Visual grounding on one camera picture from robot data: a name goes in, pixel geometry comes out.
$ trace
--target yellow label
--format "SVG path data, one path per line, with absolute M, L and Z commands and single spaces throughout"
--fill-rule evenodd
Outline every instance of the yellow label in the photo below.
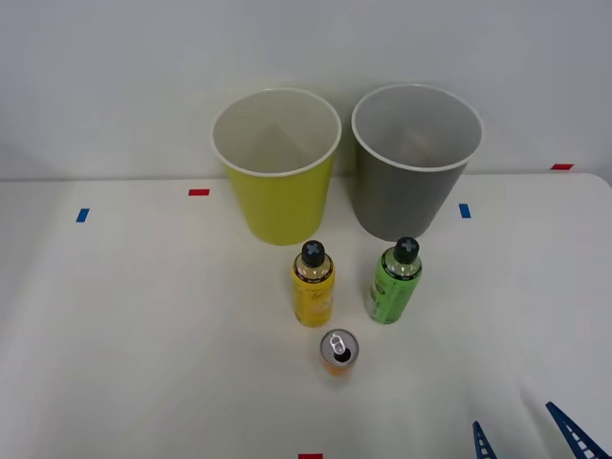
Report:
M 332 315 L 332 296 L 336 270 L 332 266 L 329 275 L 320 281 L 308 281 L 292 268 L 294 282 L 295 316 L 307 327 L 319 327 Z

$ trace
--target cup rim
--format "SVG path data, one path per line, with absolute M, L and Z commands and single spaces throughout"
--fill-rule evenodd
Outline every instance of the cup rim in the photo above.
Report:
M 332 143 L 332 146 L 329 148 L 329 150 L 315 162 L 305 165 L 304 167 L 301 167 L 300 169 L 289 170 L 286 172 L 256 172 L 254 170 L 248 170 L 248 169 L 245 169 L 243 167 L 240 167 L 232 163 L 227 158 L 225 158 L 221 154 L 219 149 L 217 148 L 217 145 L 214 142 L 214 128 L 217 125 L 217 121 L 231 108 L 231 106 L 247 98 L 252 98 L 253 96 L 256 96 L 262 93 L 272 92 L 272 91 L 300 93 L 310 98 L 314 98 L 315 100 L 322 102 L 323 105 L 325 105 L 329 109 L 329 111 L 332 113 L 332 115 L 334 116 L 334 120 L 336 120 L 336 128 L 337 128 L 336 138 L 334 139 L 334 142 Z M 214 120 L 212 122 L 212 128 L 210 129 L 210 144 L 212 146 L 212 151 L 214 152 L 215 156 L 219 160 L 221 160 L 221 162 L 227 167 L 230 167 L 233 170 L 242 172 L 243 174 L 251 175 L 253 177 L 264 177 L 264 178 L 270 179 L 270 178 L 277 178 L 277 177 L 291 177 L 292 175 L 301 174 L 302 172 L 306 172 L 308 170 L 314 169 L 318 165 L 324 163 L 336 151 L 336 148 L 338 147 L 338 144 L 340 142 L 341 135 L 342 135 L 342 123 L 340 122 L 340 116 L 338 115 L 338 112 L 332 106 L 332 104 L 329 103 L 327 100 L 325 100 L 321 96 L 318 96 L 315 93 L 311 93 L 310 91 L 306 91 L 304 89 L 287 88 L 287 87 L 272 87 L 272 88 L 261 89 L 259 91 L 248 93 L 244 96 L 235 98 L 232 101 L 230 101 L 223 109 L 221 109 L 219 113 L 217 113 L 217 115 L 214 117 Z
M 419 88 L 426 88 L 426 89 L 431 89 L 433 91 L 438 91 L 440 93 L 444 93 L 447 96 L 450 96 L 458 101 L 460 101 L 461 103 L 463 103 L 472 113 L 473 115 L 476 117 L 476 119 L 478 120 L 478 125 L 480 126 L 480 142 L 478 143 L 478 146 L 476 146 L 476 148 L 474 148 L 474 151 L 472 151 L 468 157 L 464 158 L 463 160 L 457 162 L 457 163 L 453 163 L 453 164 L 448 164 L 448 165 L 442 165 L 439 167 L 418 167 L 415 165 L 407 165 L 407 164 L 402 164 L 402 163 L 397 163 L 395 161 L 391 161 L 388 158 L 384 157 L 383 155 L 377 153 L 376 151 L 374 151 L 372 148 L 370 148 L 368 146 L 367 143 L 365 143 L 363 141 L 363 139 L 360 136 L 359 131 L 357 130 L 357 126 L 355 125 L 355 119 L 357 116 L 357 112 L 359 111 L 361 105 L 368 100 L 370 97 L 374 96 L 375 94 L 381 92 L 381 91 L 386 91 L 387 89 L 394 89 L 394 88 L 408 88 L 408 87 L 419 87 Z M 476 110 L 463 98 L 453 94 L 451 91 L 447 91 L 446 89 L 440 88 L 438 86 L 434 86 L 431 84 L 423 84 L 423 83 L 394 83 L 394 84 L 387 84 L 385 86 L 382 86 L 380 88 L 377 88 L 373 91 L 370 91 L 369 93 L 367 93 L 365 96 L 363 96 L 359 102 L 357 102 L 357 105 L 355 105 L 355 108 L 353 109 L 353 114 L 351 115 L 351 128 L 353 130 L 353 135 L 355 136 L 355 138 L 357 139 L 357 142 L 359 142 L 359 144 L 365 149 L 365 151 L 367 151 L 370 155 L 374 156 L 375 158 L 377 158 L 378 160 L 387 163 L 389 165 L 392 165 L 394 167 L 398 167 L 399 169 L 404 169 L 404 170 L 412 170 L 414 172 L 443 172 L 445 170 L 451 170 L 451 169 L 455 169 L 457 167 L 460 167 L 464 164 L 467 164 L 468 161 L 471 159 L 472 156 L 474 156 L 474 154 L 480 149 L 480 147 L 482 146 L 484 140 L 485 140 L 485 124 L 482 121 L 482 118 L 480 118 L 480 115 L 478 115 L 478 112 L 476 112 Z

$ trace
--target can lid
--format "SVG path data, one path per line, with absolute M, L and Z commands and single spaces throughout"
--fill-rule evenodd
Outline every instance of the can lid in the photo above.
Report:
M 325 248 L 318 241 L 308 241 L 302 246 L 302 262 L 309 268 L 321 266 L 325 261 Z
M 350 366 L 359 352 L 357 340 L 346 330 L 331 330 L 321 340 L 321 356 L 333 366 Z
M 409 265 L 417 259 L 419 243 L 413 237 L 404 236 L 395 245 L 393 257 L 403 265 Z

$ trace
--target plastic bottle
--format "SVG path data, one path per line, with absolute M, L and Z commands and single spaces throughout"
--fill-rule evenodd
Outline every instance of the plastic bottle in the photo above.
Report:
M 419 243 L 412 237 L 400 238 L 395 247 L 384 251 L 378 262 L 366 300 L 367 314 L 379 323 L 398 320 L 422 271 Z
M 332 314 L 334 262 L 318 241 L 302 247 L 292 269 L 295 317 L 307 327 L 319 327 Z

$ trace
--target black bottle cap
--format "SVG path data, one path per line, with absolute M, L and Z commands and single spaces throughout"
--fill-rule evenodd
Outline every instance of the black bottle cap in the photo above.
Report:
M 412 237 L 401 237 L 393 249 L 393 256 L 403 265 L 409 265 L 417 259 L 419 243 Z
M 318 241 L 308 241 L 302 246 L 302 261 L 309 268 L 321 266 L 325 261 L 325 248 Z

